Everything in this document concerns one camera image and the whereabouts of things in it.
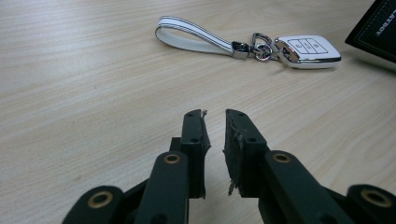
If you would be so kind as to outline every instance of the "metal clasp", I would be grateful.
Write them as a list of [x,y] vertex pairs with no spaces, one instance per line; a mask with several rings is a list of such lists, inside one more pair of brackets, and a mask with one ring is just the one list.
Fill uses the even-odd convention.
[[[263,40],[264,43],[256,45],[256,40]],[[277,60],[278,57],[273,54],[271,48],[272,39],[264,34],[254,33],[251,38],[251,45],[246,43],[236,42],[232,43],[233,58],[245,60],[246,58],[254,57],[259,62],[267,60]]]
[[[256,45],[256,40],[263,40],[265,43],[259,43]],[[268,35],[261,33],[254,33],[251,37],[251,47],[253,49],[254,58],[259,62],[265,62],[267,60],[277,60],[278,57],[273,54],[271,48],[272,39]]]

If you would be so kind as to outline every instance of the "metal key ring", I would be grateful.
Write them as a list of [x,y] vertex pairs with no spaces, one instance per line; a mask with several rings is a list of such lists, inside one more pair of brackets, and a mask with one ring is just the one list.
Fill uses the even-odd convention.
[[255,53],[254,58],[257,61],[265,62],[271,58],[272,49],[268,44],[258,44],[254,49],[262,53]]

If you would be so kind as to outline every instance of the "keychain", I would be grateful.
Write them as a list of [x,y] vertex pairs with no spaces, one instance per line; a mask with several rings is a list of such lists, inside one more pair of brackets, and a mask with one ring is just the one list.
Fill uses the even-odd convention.
[[[169,29],[194,35],[204,41],[176,35]],[[280,60],[291,68],[330,68],[341,61],[340,53],[319,35],[281,36],[272,41],[267,35],[254,33],[249,45],[226,41],[197,24],[169,16],[160,18],[155,35],[162,42],[178,49],[227,55],[242,60],[254,57],[260,62]],[[264,43],[256,45],[258,39]]]

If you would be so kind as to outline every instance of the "wood grain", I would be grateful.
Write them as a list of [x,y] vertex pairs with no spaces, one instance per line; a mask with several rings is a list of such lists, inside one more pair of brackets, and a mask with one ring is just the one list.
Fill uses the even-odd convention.
[[[0,222],[61,223],[87,190],[140,183],[197,108],[208,110],[212,148],[190,223],[262,223],[257,200],[227,196],[226,108],[322,185],[396,194],[396,66],[344,43],[372,3],[2,1]],[[228,40],[323,35],[343,60],[305,71],[173,49],[154,35],[163,15]]]

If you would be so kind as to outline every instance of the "white key fob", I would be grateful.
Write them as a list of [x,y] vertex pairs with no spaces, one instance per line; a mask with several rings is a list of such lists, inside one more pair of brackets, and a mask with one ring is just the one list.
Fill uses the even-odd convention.
[[272,48],[292,68],[330,68],[341,61],[340,53],[319,35],[281,36],[275,39]]

